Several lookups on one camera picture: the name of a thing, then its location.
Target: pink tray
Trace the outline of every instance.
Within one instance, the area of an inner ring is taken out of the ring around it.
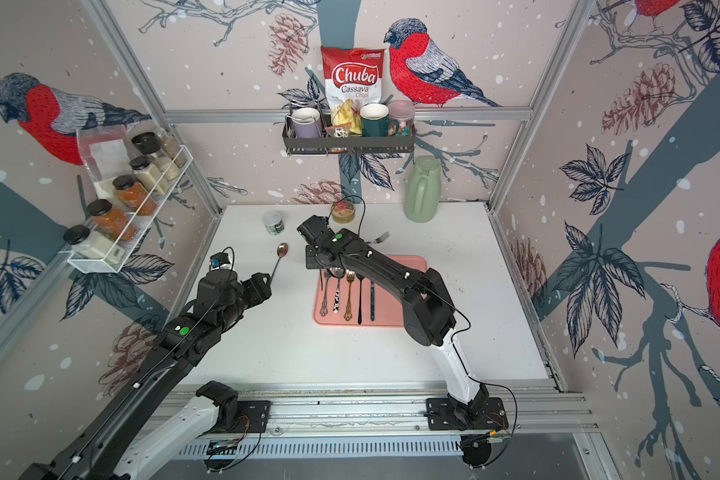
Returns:
[[[420,256],[415,255],[389,255],[399,264],[410,266],[422,272],[427,271],[427,261]],[[336,295],[336,282],[333,277],[328,279],[328,314],[320,315],[322,307],[322,298],[325,293],[320,290],[320,280],[317,282],[317,295],[315,298],[315,321],[320,325],[344,325],[344,326],[403,326],[403,307],[400,302],[390,293],[381,288],[379,285],[374,286],[375,295],[375,317],[371,321],[371,281],[367,278],[362,282],[362,292],[360,291],[360,280],[355,279],[352,282],[352,320],[344,320],[344,312],[347,308],[347,292],[349,284],[346,277],[342,279],[339,290],[339,307],[338,313],[333,312],[333,301]],[[358,325],[358,306],[362,297],[362,324]]]

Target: ventilation grille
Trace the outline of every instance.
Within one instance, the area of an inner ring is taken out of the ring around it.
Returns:
[[[213,456],[222,460],[248,455],[258,436],[246,438],[234,454],[227,450]],[[249,458],[358,458],[460,456],[459,436],[393,436],[342,438],[262,438]],[[204,460],[213,440],[194,440],[174,460]]]

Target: white table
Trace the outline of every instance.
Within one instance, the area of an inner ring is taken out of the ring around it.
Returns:
[[[306,243],[296,231],[326,205],[228,206],[207,257],[232,246],[240,280],[271,273],[276,248],[289,245],[272,282],[272,297],[247,310],[235,328],[177,389],[217,380],[237,389],[372,389],[444,386],[432,353],[403,328],[321,326],[312,318],[318,270],[305,268]],[[278,210],[286,230],[270,236],[262,223]],[[357,218],[346,227],[357,228]],[[334,231],[340,227],[332,222]],[[362,226],[370,240],[389,231],[383,254],[420,255],[442,274],[456,307],[472,322],[459,334],[464,354],[484,381],[548,379],[520,307],[507,265],[482,203],[440,204],[435,218],[416,224],[400,204],[370,204]],[[206,274],[203,269],[195,281]],[[457,318],[457,329],[466,322]]]

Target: green thermos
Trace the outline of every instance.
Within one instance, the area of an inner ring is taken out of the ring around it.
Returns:
[[[440,201],[440,160],[419,157],[413,160],[413,175],[405,187],[403,211],[409,220],[429,222],[438,212]]]

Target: gold fork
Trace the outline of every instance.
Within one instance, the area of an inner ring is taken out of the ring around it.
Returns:
[[[347,309],[344,312],[344,320],[352,320],[352,282],[355,281],[355,272],[347,270],[347,283],[349,284],[349,290],[347,291]]]

